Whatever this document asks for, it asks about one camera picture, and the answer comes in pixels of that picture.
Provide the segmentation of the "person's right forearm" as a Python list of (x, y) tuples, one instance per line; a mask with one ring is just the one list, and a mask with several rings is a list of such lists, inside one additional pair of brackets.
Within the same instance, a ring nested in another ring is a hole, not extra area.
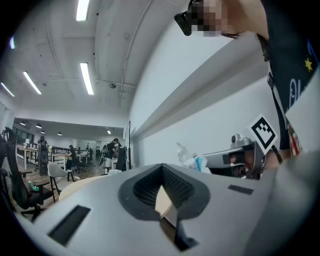
[[(285, 162), (286, 160), (288, 160), (291, 157), (291, 150), (290, 148), (288, 149), (278, 149), (279, 154), (282, 157), (282, 162)], [(279, 162), (278, 159), (276, 157), (276, 155), (274, 154), (273, 150), (271, 149), (265, 158), (265, 165), (264, 165), (264, 170), (271, 170), (271, 169), (276, 169), (279, 167)]]

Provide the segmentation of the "black wristband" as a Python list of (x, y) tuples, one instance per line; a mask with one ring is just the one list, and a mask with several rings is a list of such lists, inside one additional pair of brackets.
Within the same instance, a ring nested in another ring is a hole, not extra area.
[(275, 156), (276, 156), (276, 158), (277, 158), (277, 160), (278, 160), (279, 164), (281, 164), (281, 163), (283, 162), (283, 159), (282, 159), (282, 157), (281, 157), (281, 155), (280, 155), (280, 153), (279, 153), (278, 149), (276, 148), (276, 146), (275, 146), (275, 145), (272, 145), (271, 149), (273, 150), (273, 152), (274, 152), (274, 154), (275, 154)]

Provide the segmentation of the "person's black printed shirt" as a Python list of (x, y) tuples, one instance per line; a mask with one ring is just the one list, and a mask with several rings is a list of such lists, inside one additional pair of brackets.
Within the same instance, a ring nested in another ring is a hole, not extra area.
[(292, 156), (320, 150), (320, 0), (261, 0), (267, 58)]

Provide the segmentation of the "gray chair with black legs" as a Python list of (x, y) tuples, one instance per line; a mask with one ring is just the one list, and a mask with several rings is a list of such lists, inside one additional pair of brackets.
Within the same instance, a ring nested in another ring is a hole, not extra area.
[(70, 184), (75, 182), (72, 171), (62, 169), (56, 162), (48, 164), (48, 176), (52, 191), (56, 191), (58, 195)]

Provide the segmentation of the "black mesh office chair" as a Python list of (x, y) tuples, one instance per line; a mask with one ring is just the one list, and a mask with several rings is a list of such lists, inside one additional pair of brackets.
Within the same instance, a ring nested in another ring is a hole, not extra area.
[(44, 201), (53, 197), (54, 192), (45, 187), (49, 184), (48, 181), (37, 182), (34, 185), (35, 189), (29, 190), (24, 178), (30, 173), (30, 171), (19, 170), (16, 158), (16, 137), (11, 128), (5, 127), (0, 135), (0, 190), (4, 193), (11, 209), (15, 210), (9, 197), (6, 182), (6, 177), (9, 177), (12, 198), (23, 209), (20, 214), (23, 216), (31, 215), (31, 222), (34, 222), (45, 210), (41, 207)]

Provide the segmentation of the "person's right hand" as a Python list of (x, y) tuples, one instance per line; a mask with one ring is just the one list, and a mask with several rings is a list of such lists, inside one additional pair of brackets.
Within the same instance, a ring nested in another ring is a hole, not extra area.
[(255, 165), (255, 153), (253, 150), (247, 150), (244, 152), (244, 165), (252, 172)]

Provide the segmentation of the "black floor speaker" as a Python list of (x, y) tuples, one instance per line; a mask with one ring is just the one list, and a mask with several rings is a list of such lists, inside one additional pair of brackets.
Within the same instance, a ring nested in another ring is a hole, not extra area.
[(46, 176), (48, 174), (48, 145), (45, 137), (40, 136), (38, 141), (38, 170), (40, 176)]

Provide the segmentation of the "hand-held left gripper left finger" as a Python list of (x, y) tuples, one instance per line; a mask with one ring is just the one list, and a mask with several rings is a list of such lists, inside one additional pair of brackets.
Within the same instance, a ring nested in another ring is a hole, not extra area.
[(158, 220), (137, 219), (119, 199), (121, 185), (152, 166), (100, 176), (45, 210), (34, 222), (19, 224), (48, 256), (175, 256), (175, 246)]

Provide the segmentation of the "wooden desk with black frame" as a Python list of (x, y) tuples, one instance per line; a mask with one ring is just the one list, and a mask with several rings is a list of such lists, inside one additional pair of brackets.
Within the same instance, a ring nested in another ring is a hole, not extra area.
[(69, 163), (69, 167), (67, 166), (67, 161), (71, 160), (71, 154), (70, 153), (51, 153), (51, 161), (53, 163), (58, 163), (58, 161), (63, 161), (63, 169), (65, 171), (71, 171), (72, 165)]

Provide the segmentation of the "clear plastic bag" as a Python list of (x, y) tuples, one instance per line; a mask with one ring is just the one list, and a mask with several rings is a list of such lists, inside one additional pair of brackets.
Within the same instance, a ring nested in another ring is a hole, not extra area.
[(211, 173), (207, 167), (208, 160), (204, 155), (190, 153), (188, 149), (179, 142), (177, 142), (176, 145), (177, 158), (182, 167), (206, 174)]

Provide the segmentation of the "wooden desk with white frame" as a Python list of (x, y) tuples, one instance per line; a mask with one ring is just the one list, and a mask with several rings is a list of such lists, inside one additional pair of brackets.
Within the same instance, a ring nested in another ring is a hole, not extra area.
[(28, 164), (36, 164), (38, 151), (34, 148), (29, 148), (25, 145), (17, 144), (15, 146), (15, 157), (16, 159), (23, 159), (23, 167), (26, 170)]

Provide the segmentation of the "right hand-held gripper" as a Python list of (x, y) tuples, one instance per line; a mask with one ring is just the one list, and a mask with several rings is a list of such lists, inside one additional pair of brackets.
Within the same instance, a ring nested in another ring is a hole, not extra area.
[[(259, 114), (241, 134), (231, 138), (230, 149), (205, 154), (206, 167), (220, 176), (244, 176), (258, 180), (264, 171), (266, 155), (278, 135), (263, 114)], [(245, 167), (245, 151), (254, 151), (254, 169)]]

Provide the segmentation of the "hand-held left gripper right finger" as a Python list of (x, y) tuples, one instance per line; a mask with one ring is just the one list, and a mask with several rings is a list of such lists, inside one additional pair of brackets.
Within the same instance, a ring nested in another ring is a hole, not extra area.
[(215, 176), (201, 215), (162, 229), (179, 255), (320, 256), (320, 150), (267, 171), (259, 181)]

